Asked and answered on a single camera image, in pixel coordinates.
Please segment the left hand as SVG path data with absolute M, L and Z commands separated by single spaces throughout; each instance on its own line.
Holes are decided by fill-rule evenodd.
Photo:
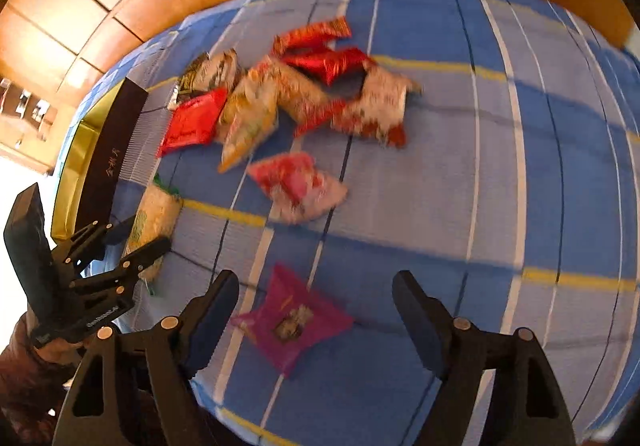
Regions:
M 32 308 L 27 307 L 25 313 L 25 328 L 26 328 L 26 344 L 35 351 L 35 354 L 44 362 L 50 362 L 50 364 L 57 364 L 61 366 L 73 365 L 77 367 L 84 356 L 85 351 L 90 348 L 90 345 L 96 340 L 96 334 L 90 334 L 84 340 L 77 343 L 70 343 L 61 338 L 56 338 L 47 344 L 44 344 L 41 348 L 36 348 L 34 342 L 30 338 L 30 333 L 38 325 L 38 319 Z

